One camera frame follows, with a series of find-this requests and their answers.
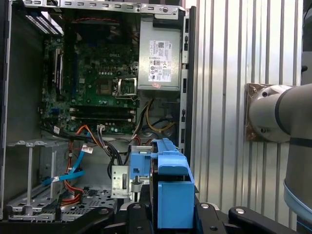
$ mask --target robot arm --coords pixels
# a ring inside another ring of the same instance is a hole
[[[300,217],[312,222],[312,84],[264,87],[250,103],[248,117],[262,138],[289,141],[284,199]]]

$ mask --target white label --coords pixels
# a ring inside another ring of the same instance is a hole
[[[83,144],[81,151],[84,151],[88,154],[92,154],[93,152],[93,148],[92,147],[88,147],[86,144]]]
[[[148,81],[171,82],[172,44],[169,41],[150,41]]]
[[[59,128],[57,126],[54,126],[53,132],[59,134]]]
[[[53,182],[58,182],[58,181],[59,181],[59,177],[56,176],[56,177],[53,178],[52,183],[53,183]]]

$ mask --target motherboard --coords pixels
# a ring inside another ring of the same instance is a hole
[[[87,124],[104,134],[131,134],[136,125],[138,45],[90,40],[66,25],[45,41],[41,123],[74,132]]]

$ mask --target power supply label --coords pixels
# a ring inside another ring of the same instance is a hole
[[[150,41],[148,81],[171,82],[172,44],[169,41]]]

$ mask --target corrugated metal wall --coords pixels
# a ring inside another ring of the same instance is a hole
[[[288,145],[244,140],[245,84],[300,85],[302,0],[198,0],[192,163],[200,201],[290,226]]]

